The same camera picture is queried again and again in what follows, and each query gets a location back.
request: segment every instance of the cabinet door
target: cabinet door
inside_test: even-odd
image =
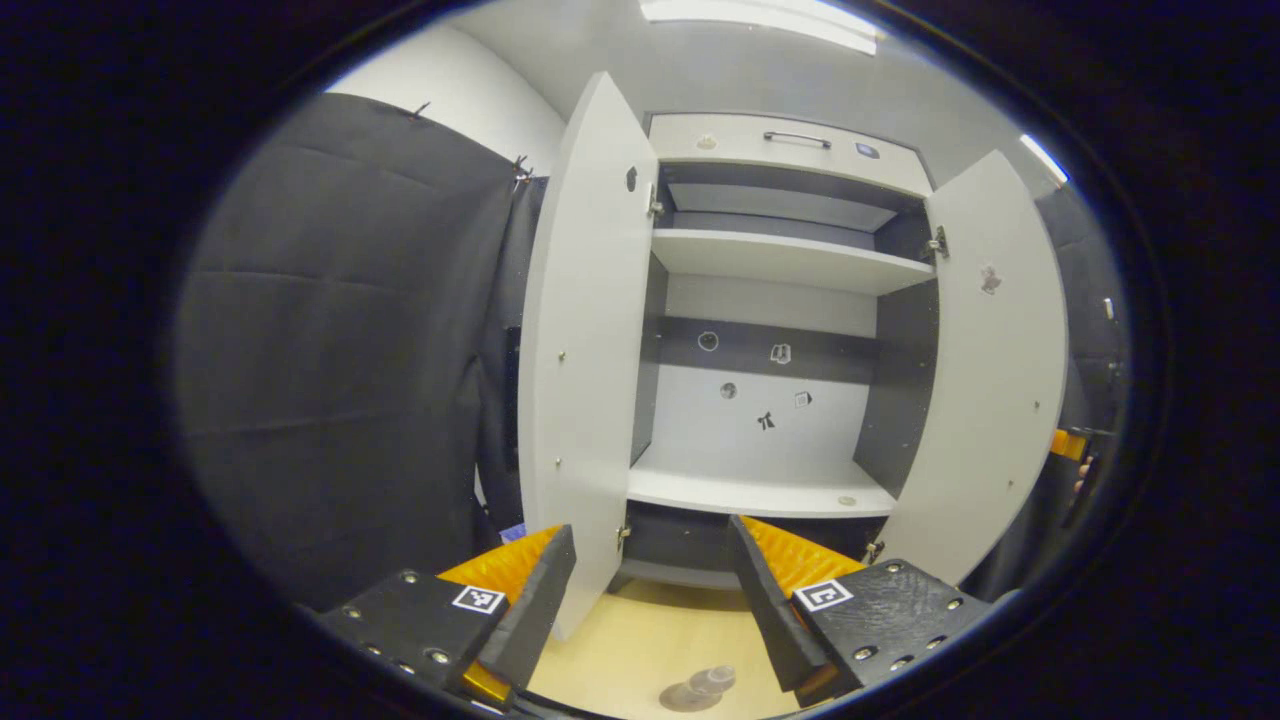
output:
[[[1009,160],[991,152],[925,200],[938,360],[919,450],[879,539],[956,584],[1018,515],[1048,455],[1066,382],[1053,246]]]
[[[573,528],[567,638],[622,559],[658,159],[607,73],[582,91],[534,236],[520,352],[520,478],[530,532]]]

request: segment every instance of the drawer handle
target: drawer handle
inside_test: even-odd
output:
[[[814,137],[812,135],[797,135],[797,133],[794,133],[794,132],[777,132],[777,131],[772,131],[772,129],[764,132],[764,140],[773,140],[774,137],[799,137],[800,140],[812,140],[814,142],[820,142],[824,149],[831,150],[831,141],[829,140],[823,140],[820,137]]]

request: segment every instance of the white shelf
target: white shelf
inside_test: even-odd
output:
[[[740,512],[759,518],[883,518],[893,510],[893,497],[850,461],[841,478],[804,484],[774,478],[716,478],[663,469],[664,457],[650,446],[631,468],[628,500],[707,512]],[[840,498],[852,498],[845,505]]]
[[[746,232],[657,229],[653,252],[672,273],[746,278],[865,295],[933,279],[933,268],[895,255]]]

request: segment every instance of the wooden floor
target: wooden floor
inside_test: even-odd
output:
[[[673,712],[658,702],[667,685],[716,665],[737,683],[718,705]],[[605,594],[567,642],[547,641],[529,689],[617,717],[742,720],[799,710],[778,689],[760,630],[740,592],[632,580]]]

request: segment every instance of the ceiling light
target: ceiling light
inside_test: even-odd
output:
[[[876,54],[876,26],[818,0],[640,0],[640,12],[650,23],[765,26]]]
[[[1032,136],[1024,135],[1018,140],[1021,140],[1023,145],[1025,145],[1027,149],[1030,150],[1033,155],[1039,158],[1041,163],[1044,163],[1044,167],[1048,168],[1048,172],[1053,173],[1053,177],[1057,178],[1059,184],[1066,183],[1066,173],[1062,172],[1062,167],[1059,165],[1052,158],[1050,158],[1048,152],[1044,152],[1044,149],[1041,147],[1038,142],[1032,140]]]

